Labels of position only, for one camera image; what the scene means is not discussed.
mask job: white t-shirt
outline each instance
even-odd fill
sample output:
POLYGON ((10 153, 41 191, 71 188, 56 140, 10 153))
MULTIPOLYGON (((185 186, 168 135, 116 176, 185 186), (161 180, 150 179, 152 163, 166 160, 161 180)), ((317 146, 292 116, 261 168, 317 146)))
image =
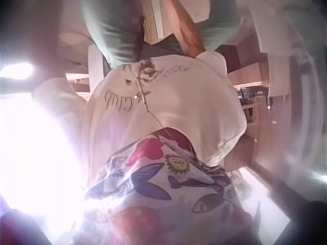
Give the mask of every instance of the white t-shirt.
POLYGON ((212 52, 196 59, 169 55, 121 66, 97 86, 89 103, 64 79, 43 83, 34 96, 66 130, 88 185, 114 152, 162 127, 183 133, 209 166, 216 166, 246 130, 225 59, 212 52))

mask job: blue leaf print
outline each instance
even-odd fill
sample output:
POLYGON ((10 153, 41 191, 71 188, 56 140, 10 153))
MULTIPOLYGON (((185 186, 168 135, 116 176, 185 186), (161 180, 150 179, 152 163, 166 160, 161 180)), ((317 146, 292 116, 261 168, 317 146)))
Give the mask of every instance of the blue leaf print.
POLYGON ((109 175, 110 178, 122 178, 124 177, 124 172, 121 169, 115 170, 112 174, 109 175))
POLYGON ((210 186, 215 186, 216 184, 206 184, 201 181, 195 180, 195 179, 188 179, 182 183, 180 183, 175 177, 173 176, 168 176, 168 181, 170 183, 170 186, 172 189, 179 189, 182 186, 186 187, 210 187, 210 186))
POLYGON ((85 195, 85 200, 98 199, 103 193, 103 183, 104 181, 102 180, 101 182, 93 186, 90 190, 88 190, 87 194, 85 195))
POLYGON ((163 166, 164 163, 151 164, 132 173, 131 180, 133 182, 134 189, 146 197, 160 200, 171 200, 172 198, 164 189, 148 182, 148 180, 154 177, 163 166))
POLYGON ((171 200, 170 195, 161 187, 149 182, 136 182, 134 183, 134 189, 146 197, 159 199, 159 200, 171 200))
POLYGON ((121 186, 119 186, 116 190, 110 193, 104 193, 106 197, 111 197, 112 199, 122 198, 128 195, 133 190, 133 185, 131 180, 126 180, 121 186))
POLYGON ((201 197, 193 206, 193 213, 207 213, 219 207, 224 202, 223 192, 209 194, 201 197))
POLYGON ((182 185, 179 183, 179 181, 173 176, 168 176, 168 181, 169 181, 170 187, 172 189, 179 189, 182 187, 182 185))
POLYGON ((182 186, 188 186, 188 187, 208 187, 212 186, 212 184, 206 184, 198 180, 189 179, 181 183, 182 186))
POLYGON ((145 167, 140 168, 136 172, 132 173, 131 179, 134 182, 138 181, 148 181, 153 176, 155 176, 164 166, 164 163, 151 164, 145 167))

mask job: wooden shelf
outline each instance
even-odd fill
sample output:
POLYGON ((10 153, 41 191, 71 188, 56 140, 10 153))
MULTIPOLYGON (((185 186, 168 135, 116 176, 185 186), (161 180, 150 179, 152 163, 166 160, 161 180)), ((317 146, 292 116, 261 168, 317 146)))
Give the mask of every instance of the wooden shelf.
POLYGON ((248 127, 255 126, 255 125, 256 125, 256 122, 254 122, 254 121, 248 121, 247 122, 248 127))
POLYGON ((248 104, 248 105, 243 105, 242 106, 242 109, 243 110, 246 110, 246 109, 251 109, 251 108, 253 108, 254 107, 254 104, 248 104))
POLYGON ((254 139, 244 134, 233 150, 224 158, 224 166, 227 172, 248 166, 252 162, 254 139))
POLYGON ((90 86, 85 84, 70 83, 75 92, 90 93, 90 86))
POLYGON ((255 63, 228 74, 235 89, 263 86, 268 81, 268 64, 255 63))

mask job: person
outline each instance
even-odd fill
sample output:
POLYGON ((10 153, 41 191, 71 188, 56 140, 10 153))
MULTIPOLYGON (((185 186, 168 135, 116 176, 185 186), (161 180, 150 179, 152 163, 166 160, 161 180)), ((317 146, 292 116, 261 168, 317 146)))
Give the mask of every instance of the person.
POLYGON ((73 244, 260 244, 219 165, 247 126, 214 52, 239 27, 235 1, 212 0, 198 24, 179 0, 161 5, 174 35, 135 46, 140 26, 128 3, 83 0, 89 32, 114 68, 89 102, 44 62, 49 56, 35 61, 34 99, 62 126, 85 173, 73 244))

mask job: sun face print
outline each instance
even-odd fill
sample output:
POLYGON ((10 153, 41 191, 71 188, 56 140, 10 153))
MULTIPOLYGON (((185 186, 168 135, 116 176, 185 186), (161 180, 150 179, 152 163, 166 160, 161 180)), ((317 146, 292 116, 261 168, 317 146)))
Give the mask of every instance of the sun face print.
POLYGON ((175 174, 186 174, 190 171, 190 164, 184 158, 166 155, 165 159, 168 164, 168 169, 175 174))

